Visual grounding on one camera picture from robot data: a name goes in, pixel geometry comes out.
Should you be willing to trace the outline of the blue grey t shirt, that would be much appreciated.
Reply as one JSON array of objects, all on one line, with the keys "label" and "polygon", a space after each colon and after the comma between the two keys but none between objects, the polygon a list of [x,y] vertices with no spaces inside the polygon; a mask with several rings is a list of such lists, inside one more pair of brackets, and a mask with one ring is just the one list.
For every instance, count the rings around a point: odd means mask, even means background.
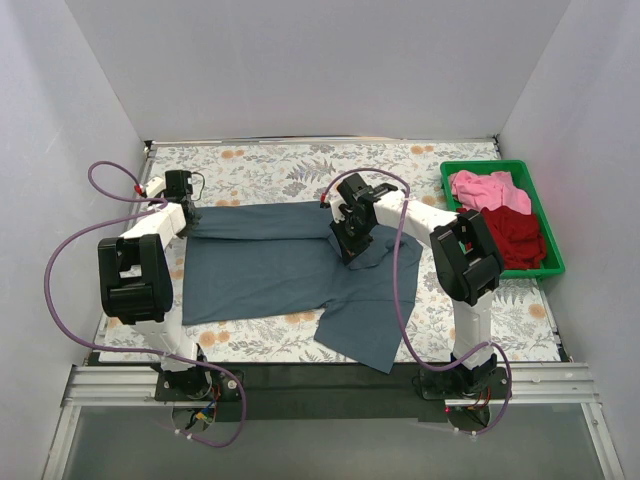
[{"label": "blue grey t shirt", "polygon": [[204,207],[186,241],[183,323],[199,325],[323,308],[315,340],[388,373],[417,293],[423,247],[377,226],[344,265],[313,202]]}]

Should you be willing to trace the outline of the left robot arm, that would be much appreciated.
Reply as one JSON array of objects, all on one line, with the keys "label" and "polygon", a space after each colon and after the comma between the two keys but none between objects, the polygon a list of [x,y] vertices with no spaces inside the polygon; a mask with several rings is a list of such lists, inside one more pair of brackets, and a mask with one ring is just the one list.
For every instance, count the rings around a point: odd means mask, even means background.
[{"label": "left robot arm", "polygon": [[201,347],[189,339],[172,311],[174,290],[165,251],[183,238],[199,217],[192,201],[192,173],[169,170],[138,189],[165,206],[148,206],[145,216],[122,235],[98,244],[101,302],[105,313],[142,335],[160,352],[158,371],[168,387],[190,399],[206,395],[211,375]]}]

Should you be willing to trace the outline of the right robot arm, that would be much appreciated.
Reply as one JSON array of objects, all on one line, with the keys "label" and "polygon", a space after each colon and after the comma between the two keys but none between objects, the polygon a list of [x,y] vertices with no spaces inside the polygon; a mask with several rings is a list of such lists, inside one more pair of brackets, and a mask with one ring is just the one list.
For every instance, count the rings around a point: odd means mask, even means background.
[{"label": "right robot arm", "polygon": [[371,186],[362,169],[348,170],[325,188],[321,207],[331,211],[331,230],[343,263],[372,243],[377,226],[393,228],[428,246],[443,291],[452,302],[456,337],[449,363],[421,361],[422,368],[451,377],[465,395],[488,389],[503,353],[492,340],[491,307],[504,260],[481,213],[445,211],[411,197],[408,182],[395,174]]}]

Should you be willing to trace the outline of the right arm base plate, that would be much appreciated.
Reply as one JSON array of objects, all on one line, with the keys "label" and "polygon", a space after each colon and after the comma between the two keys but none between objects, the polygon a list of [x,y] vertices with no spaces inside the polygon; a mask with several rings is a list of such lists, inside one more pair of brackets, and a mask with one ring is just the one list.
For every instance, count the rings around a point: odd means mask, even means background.
[{"label": "right arm base plate", "polygon": [[507,375],[502,367],[498,367],[486,381],[476,386],[468,386],[462,376],[453,370],[442,373],[419,370],[411,384],[424,400],[502,400],[507,393]]}]

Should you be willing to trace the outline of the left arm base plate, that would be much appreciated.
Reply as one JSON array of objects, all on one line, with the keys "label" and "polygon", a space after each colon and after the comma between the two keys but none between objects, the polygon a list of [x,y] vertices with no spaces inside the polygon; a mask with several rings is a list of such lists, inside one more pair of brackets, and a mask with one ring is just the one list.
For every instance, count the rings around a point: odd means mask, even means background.
[{"label": "left arm base plate", "polygon": [[216,370],[199,370],[196,367],[181,372],[163,371],[158,376],[154,399],[162,402],[240,400],[239,385],[244,373],[232,370],[236,377]]}]

